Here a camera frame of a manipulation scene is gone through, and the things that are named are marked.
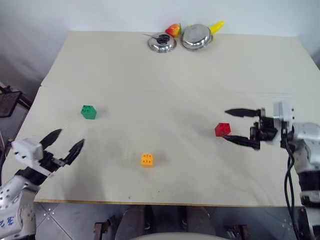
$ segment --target white table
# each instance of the white table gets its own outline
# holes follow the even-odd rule
[[[50,147],[57,157],[80,138],[85,145],[37,200],[284,206],[286,152],[237,146],[214,127],[231,123],[233,134],[248,136],[254,120],[224,110],[266,107],[271,115],[283,99],[297,122],[320,123],[319,79],[296,38],[218,35],[203,51],[156,54],[141,33],[71,32],[18,138],[63,128]],[[97,118],[84,119],[82,105],[93,105]],[[140,166],[141,153],[154,154],[153,168]],[[11,154],[4,180],[23,167]]]

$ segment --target green cube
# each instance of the green cube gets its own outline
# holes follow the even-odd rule
[[[81,114],[85,119],[95,119],[97,111],[95,110],[94,106],[83,105]]]

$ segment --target wall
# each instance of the wall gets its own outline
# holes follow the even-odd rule
[[[32,97],[68,30],[159,32],[175,22],[186,26],[225,20],[220,33],[299,36],[320,62],[319,1],[0,0],[2,62],[18,72],[5,78]]]

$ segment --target red block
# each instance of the red block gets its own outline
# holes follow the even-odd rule
[[[220,122],[214,129],[216,137],[223,137],[231,132],[229,123]]]

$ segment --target metal bowl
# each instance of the metal bowl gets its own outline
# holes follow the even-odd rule
[[[177,46],[177,41],[167,33],[157,33],[148,40],[149,48],[156,53],[171,52]]]
[[[189,50],[196,51],[207,46],[213,39],[210,29],[202,24],[187,26],[181,36],[181,45]]]

